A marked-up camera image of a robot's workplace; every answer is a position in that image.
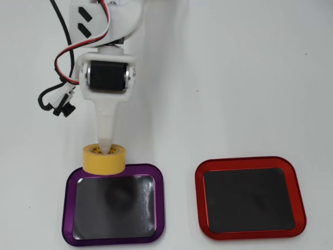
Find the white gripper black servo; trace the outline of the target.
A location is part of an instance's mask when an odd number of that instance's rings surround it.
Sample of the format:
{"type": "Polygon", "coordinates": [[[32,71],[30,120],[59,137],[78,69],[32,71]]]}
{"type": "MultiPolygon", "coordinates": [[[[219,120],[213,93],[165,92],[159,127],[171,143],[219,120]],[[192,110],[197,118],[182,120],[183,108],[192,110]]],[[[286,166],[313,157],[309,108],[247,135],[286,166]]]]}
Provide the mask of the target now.
{"type": "Polygon", "coordinates": [[[98,146],[109,153],[120,102],[129,100],[135,83],[133,55],[119,46],[100,46],[77,58],[77,77],[85,100],[95,107],[98,146]]]}

